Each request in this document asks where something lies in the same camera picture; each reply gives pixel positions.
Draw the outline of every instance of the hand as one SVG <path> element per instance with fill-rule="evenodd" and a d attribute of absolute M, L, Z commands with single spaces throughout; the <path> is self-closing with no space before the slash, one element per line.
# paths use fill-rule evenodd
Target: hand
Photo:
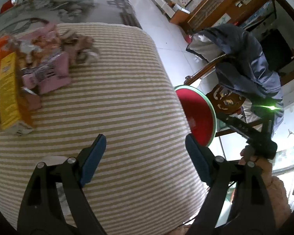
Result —
<path fill-rule="evenodd" d="M 264 181 L 264 184 L 266 187 L 268 187 L 271 184 L 272 181 L 272 164 L 268 161 L 268 159 L 259 157 L 256 155 L 250 155 L 250 146 L 246 146 L 240 153 L 242 158 L 239 161 L 240 165 L 245 165 L 247 161 L 252 161 L 262 169 L 261 177 Z"/>

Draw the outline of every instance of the striped cushion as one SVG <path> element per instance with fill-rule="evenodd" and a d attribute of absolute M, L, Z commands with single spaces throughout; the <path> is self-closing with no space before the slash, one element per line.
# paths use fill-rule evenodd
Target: striped cushion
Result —
<path fill-rule="evenodd" d="M 72 83 L 42 97 L 34 132 L 0 133 L 0 210 L 16 227 L 35 164 L 50 155 L 76 156 L 102 133 L 107 150 L 84 193 L 104 229 L 109 235 L 172 230 L 200 208 L 205 189 L 185 150 L 189 127 L 153 41 L 122 25 L 58 29 L 93 37 L 101 59 L 72 66 Z"/>

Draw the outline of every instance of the yellow box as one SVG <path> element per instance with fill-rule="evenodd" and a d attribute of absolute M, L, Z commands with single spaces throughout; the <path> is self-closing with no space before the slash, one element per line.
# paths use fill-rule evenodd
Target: yellow box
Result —
<path fill-rule="evenodd" d="M 34 130 L 27 101 L 20 95 L 16 81 L 16 54 L 11 53 L 0 63 L 0 120 L 3 131 L 13 135 Z"/>

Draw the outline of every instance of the blue gripper pad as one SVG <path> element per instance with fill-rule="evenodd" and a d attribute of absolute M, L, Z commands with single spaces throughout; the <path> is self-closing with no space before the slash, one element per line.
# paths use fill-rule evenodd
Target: blue gripper pad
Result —
<path fill-rule="evenodd" d="M 201 181 L 206 182 L 208 186 L 212 185 L 212 178 L 210 176 L 210 166 L 209 166 L 209 160 L 206 160 L 201 153 L 201 150 L 199 149 L 198 143 L 195 142 L 191 134 L 188 134 L 185 138 L 185 147 L 186 150 L 195 166 L 195 169 L 201 179 Z"/>
<path fill-rule="evenodd" d="M 106 146 L 107 139 L 102 134 L 99 135 L 99 138 L 97 138 L 91 145 L 90 154 L 85 160 L 84 165 L 82 166 L 82 174 L 81 179 L 79 181 L 81 187 L 84 187 L 85 184 L 89 183 L 93 178 L 93 175 L 98 167 L 98 164 L 100 163 L 100 160 L 106 150 Z"/>

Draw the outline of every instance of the cable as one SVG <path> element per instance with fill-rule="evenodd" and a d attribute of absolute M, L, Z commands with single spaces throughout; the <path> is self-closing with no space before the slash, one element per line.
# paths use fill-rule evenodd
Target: cable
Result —
<path fill-rule="evenodd" d="M 179 227 L 181 227 L 181 226 L 183 226 L 183 225 L 186 225 L 186 224 L 189 223 L 190 221 L 193 221 L 196 217 L 194 217 L 194 218 L 192 218 L 191 220 L 188 220 L 187 222 L 185 222 L 185 223 L 179 225 L 177 228 L 179 228 Z"/>

